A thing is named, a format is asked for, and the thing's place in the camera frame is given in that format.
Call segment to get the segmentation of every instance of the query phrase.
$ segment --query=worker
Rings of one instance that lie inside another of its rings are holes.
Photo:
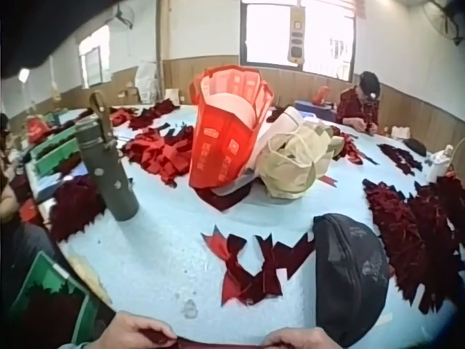
[[[162,345],[152,343],[142,330],[161,332],[169,340]],[[158,320],[121,312],[116,314],[102,336],[95,342],[62,345],[60,349],[153,349],[168,348],[176,342],[171,328]],[[322,329],[280,329],[264,339],[262,347],[269,349],[341,349]]]
[[[381,86],[370,71],[360,75],[360,83],[341,93],[336,122],[370,135],[378,131],[378,109]]]

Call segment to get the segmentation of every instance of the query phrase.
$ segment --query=red plaid shirt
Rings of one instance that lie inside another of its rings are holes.
[[[361,118],[370,129],[372,123],[378,124],[379,102],[361,103],[355,87],[341,93],[341,100],[337,106],[336,122],[342,124],[342,119]]]

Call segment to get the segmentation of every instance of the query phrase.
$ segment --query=gray thermos bottle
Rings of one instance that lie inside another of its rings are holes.
[[[76,122],[82,161],[115,219],[130,220],[139,210],[139,202],[119,158],[109,110],[98,92],[91,94],[90,104],[97,115]]]

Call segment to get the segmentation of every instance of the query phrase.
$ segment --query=wooden wainscoting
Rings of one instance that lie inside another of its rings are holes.
[[[177,88],[185,103],[190,103],[189,85],[194,76],[206,68],[238,64],[235,55],[189,57],[163,62],[163,78],[166,88]],[[329,100],[339,102],[339,94],[350,87],[347,82],[283,69],[259,68],[263,78],[275,93],[275,104],[284,106],[295,100],[309,100],[318,89],[330,88]],[[429,151],[438,151],[447,144],[456,145],[465,137],[465,122],[452,114],[434,107],[392,87],[382,84],[379,126],[410,127],[412,137],[420,140]],[[465,147],[459,149],[454,158],[458,176],[465,180]]]
[[[133,100],[126,100],[118,98],[118,93],[126,89],[128,82],[134,83],[134,77],[136,75],[137,67],[124,69],[113,73],[111,81],[99,85],[98,87],[92,87],[90,89],[83,89],[81,86],[69,89],[66,92],[62,92],[62,100],[55,104],[52,99],[44,100],[37,103],[36,108],[37,114],[44,114],[53,111],[55,108],[68,108],[78,109],[89,107],[89,96],[93,91],[99,90],[105,96],[105,101],[108,105],[125,105],[125,104],[137,104]],[[23,111],[10,119],[10,127],[15,134],[22,132],[25,117],[28,114]]]

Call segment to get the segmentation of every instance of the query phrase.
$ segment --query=red mesh basket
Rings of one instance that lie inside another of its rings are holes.
[[[247,164],[273,92],[258,70],[236,65],[207,69],[199,86],[189,185],[215,188]]]

